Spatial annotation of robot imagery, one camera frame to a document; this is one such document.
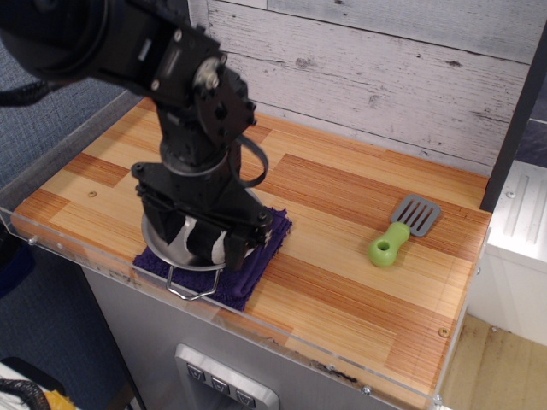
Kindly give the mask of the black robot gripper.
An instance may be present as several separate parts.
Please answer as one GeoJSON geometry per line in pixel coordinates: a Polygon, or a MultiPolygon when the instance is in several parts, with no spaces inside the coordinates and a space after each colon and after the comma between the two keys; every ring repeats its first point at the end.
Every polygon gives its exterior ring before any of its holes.
{"type": "Polygon", "coordinates": [[[257,244],[266,242],[273,216],[247,191],[239,178],[241,155],[228,155],[211,173],[183,176],[161,163],[139,162],[131,173],[144,213],[167,245],[179,235],[186,217],[223,231],[225,263],[239,271],[257,244]]]}

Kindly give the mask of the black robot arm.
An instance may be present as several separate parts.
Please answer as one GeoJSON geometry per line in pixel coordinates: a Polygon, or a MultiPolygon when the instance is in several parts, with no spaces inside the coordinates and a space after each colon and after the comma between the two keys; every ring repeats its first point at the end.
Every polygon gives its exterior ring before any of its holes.
{"type": "Polygon", "coordinates": [[[25,106],[82,79],[120,85],[150,98],[162,130],[161,159],[132,167],[146,219],[164,242],[197,222],[218,234],[194,251],[237,271],[268,238],[273,217],[240,177],[241,149],[255,104],[202,28],[149,1],[4,1],[1,38],[36,78],[1,95],[25,106]]]}

